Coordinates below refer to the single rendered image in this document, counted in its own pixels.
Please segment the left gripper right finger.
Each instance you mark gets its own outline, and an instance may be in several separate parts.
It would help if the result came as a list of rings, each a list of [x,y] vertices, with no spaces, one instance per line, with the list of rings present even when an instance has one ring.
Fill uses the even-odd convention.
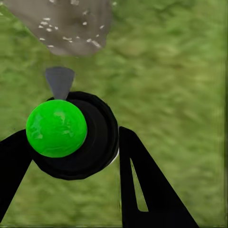
[[[123,228],[199,228],[137,134],[119,127]],[[138,210],[132,159],[148,212]]]

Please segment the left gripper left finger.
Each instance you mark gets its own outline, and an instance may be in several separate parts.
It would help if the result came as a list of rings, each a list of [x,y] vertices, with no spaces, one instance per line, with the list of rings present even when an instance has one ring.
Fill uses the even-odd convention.
[[[0,223],[31,161],[26,128],[0,141]]]

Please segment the pesticide atomizer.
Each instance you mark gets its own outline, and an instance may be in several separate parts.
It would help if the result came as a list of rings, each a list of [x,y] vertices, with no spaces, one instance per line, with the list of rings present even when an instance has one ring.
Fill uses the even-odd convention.
[[[66,181],[85,179],[119,157],[119,125],[96,95],[71,92],[76,74],[67,67],[43,72],[52,99],[38,105],[26,124],[27,144],[37,166]]]

